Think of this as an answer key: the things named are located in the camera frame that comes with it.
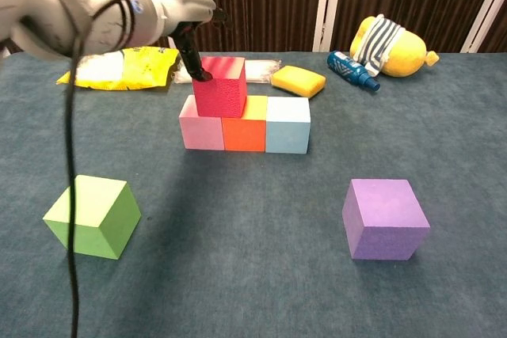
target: sponge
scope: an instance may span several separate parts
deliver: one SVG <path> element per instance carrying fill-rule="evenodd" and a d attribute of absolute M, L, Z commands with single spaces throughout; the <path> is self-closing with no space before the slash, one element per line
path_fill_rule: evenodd
<path fill-rule="evenodd" d="M 271 85 L 301 97 L 312 98 L 326 85 L 326 77 L 296 66 L 284 66 L 271 77 Z"/>

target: striped fabric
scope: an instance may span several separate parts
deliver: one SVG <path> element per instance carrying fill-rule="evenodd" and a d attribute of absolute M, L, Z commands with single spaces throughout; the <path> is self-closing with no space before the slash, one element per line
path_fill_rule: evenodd
<path fill-rule="evenodd" d="M 404 30 L 402 26 L 380 14 L 364 34 L 354 60 L 375 77 L 387 62 L 389 52 Z"/>

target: pink cube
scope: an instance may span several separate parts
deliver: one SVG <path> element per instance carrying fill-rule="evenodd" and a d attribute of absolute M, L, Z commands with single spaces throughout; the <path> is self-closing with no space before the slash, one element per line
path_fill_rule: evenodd
<path fill-rule="evenodd" d="M 240 118 L 246 101 L 245 59 L 203 57 L 202 66 L 213 79 L 193 80 L 199 116 Z"/>
<path fill-rule="evenodd" d="M 353 259 L 408 260 L 429 232 L 407 180 L 352 180 L 342 213 Z"/>
<path fill-rule="evenodd" d="M 183 143 L 188 150 L 224 150 L 222 120 L 198 116 L 196 98 L 189 95 L 180 112 Z"/>

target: blue spray bottle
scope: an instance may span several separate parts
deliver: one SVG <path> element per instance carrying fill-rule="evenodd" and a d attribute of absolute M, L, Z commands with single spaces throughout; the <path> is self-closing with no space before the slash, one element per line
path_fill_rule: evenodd
<path fill-rule="evenodd" d="M 332 51 L 327 57 L 327 66 L 353 85 L 377 91 L 380 84 L 368 74 L 364 66 L 340 51 Z"/>

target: purple cube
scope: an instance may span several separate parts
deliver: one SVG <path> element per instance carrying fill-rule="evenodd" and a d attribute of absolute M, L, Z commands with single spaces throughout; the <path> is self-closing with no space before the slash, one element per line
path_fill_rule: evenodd
<path fill-rule="evenodd" d="M 343 206 L 356 260 L 408 260 L 429 223 L 407 180 L 352 180 Z"/>

